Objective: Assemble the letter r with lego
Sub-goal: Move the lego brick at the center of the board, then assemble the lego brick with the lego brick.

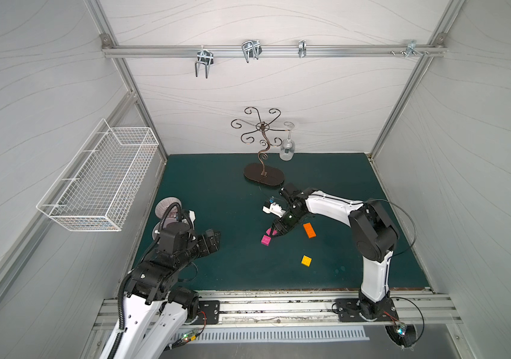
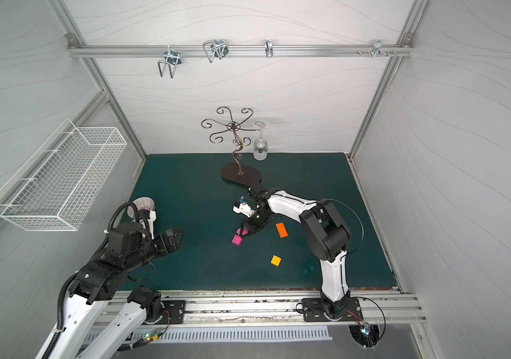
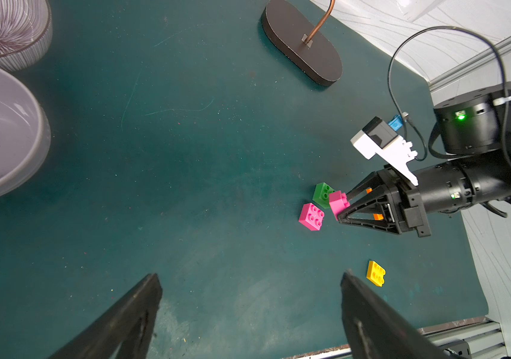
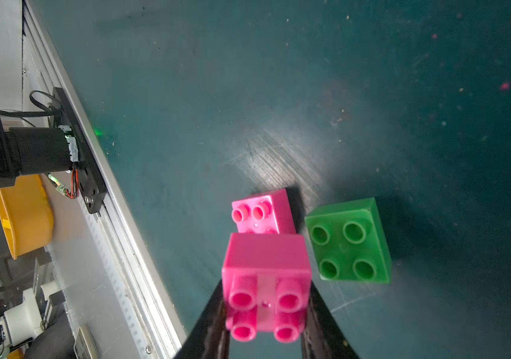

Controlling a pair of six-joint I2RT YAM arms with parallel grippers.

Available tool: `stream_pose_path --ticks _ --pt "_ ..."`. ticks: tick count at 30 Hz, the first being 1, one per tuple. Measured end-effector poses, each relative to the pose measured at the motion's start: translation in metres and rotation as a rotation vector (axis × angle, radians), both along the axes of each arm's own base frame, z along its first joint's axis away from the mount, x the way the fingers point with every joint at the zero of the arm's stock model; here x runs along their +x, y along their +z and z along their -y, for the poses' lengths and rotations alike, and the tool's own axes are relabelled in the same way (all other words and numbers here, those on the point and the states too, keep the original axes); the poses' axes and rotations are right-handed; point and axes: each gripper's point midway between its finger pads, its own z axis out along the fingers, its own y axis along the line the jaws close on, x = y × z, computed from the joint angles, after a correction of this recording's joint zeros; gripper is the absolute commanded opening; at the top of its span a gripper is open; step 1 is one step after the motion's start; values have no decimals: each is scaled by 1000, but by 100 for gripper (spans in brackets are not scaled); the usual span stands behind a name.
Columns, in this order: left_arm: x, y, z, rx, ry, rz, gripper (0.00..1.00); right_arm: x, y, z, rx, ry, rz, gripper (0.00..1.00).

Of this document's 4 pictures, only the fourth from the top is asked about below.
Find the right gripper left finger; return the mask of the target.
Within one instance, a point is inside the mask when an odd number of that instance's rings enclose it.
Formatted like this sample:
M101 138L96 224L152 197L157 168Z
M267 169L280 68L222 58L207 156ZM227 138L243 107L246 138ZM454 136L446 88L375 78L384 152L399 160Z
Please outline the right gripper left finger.
M226 319L227 307L219 282L174 359L228 359L230 333Z

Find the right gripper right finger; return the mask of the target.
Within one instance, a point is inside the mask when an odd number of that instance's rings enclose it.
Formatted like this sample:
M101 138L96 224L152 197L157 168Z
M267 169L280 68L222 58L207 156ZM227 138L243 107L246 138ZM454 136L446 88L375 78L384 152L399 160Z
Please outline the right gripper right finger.
M360 359L315 284L311 284L306 309L306 327L300 337L302 358Z

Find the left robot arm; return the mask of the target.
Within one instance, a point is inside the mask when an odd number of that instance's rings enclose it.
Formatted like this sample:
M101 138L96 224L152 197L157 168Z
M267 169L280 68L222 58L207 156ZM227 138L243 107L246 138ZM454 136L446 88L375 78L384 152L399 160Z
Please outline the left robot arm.
M0 188L19 176L68 171L78 159L77 141L62 127L5 130L0 117Z

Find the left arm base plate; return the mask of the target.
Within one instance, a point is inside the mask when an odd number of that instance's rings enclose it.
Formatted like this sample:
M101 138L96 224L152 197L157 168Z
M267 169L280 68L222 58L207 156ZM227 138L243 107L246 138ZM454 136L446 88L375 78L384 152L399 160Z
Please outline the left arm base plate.
M107 186L98 163L90 148L86 133L63 88L53 88L53 96L59 113L54 116L54 126L63 130L66 136L75 139L71 158L79 179L79 192L90 214L98 213L107 194Z

